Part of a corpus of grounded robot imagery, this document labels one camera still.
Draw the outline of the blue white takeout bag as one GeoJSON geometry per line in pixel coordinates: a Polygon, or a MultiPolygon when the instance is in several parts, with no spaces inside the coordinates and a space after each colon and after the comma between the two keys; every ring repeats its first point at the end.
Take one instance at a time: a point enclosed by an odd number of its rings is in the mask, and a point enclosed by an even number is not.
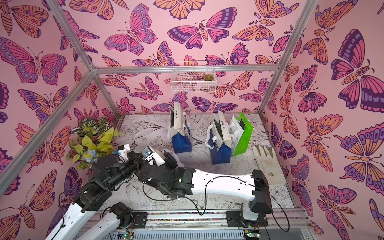
{"type": "Polygon", "coordinates": [[[218,112],[213,114],[212,122],[207,130],[205,144],[210,150],[213,165],[226,164],[231,160],[232,138],[229,125],[225,120],[224,114],[218,112]]]}

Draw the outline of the green white takeout bag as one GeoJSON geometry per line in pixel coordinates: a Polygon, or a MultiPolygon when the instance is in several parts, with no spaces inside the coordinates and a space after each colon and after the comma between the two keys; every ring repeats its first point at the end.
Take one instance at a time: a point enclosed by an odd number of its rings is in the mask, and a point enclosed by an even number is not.
{"type": "Polygon", "coordinates": [[[229,125],[229,132],[232,136],[232,157],[244,154],[251,141],[254,126],[244,113],[233,116],[229,125]]]}

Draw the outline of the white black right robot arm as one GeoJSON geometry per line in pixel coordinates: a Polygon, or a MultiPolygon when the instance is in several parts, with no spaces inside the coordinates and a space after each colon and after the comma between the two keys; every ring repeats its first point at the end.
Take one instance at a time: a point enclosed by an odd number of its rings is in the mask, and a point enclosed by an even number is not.
{"type": "Polygon", "coordinates": [[[194,168],[179,167],[175,155],[159,155],[150,147],[141,151],[138,179],[170,200],[203,194],[232,196],[241,199],[242,216],[253,221],[260,214],[273,213],[269,182],[261,170],[250,175],[221,175],[194,168]]]}

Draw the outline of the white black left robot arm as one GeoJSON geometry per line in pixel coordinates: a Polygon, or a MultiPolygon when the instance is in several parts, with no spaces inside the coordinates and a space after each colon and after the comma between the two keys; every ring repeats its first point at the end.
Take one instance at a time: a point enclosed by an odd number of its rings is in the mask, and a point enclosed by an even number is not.
{"type": "Polygon", "coordinates": [[[68,210],[62,212],[62,219],[46,239],[72,239],[122,184],[139,174],[143,164],[144,156],[134,151],[125,158],[111,154],[97,160],[91,167],[93,176],[81,187],[68,210]]]}

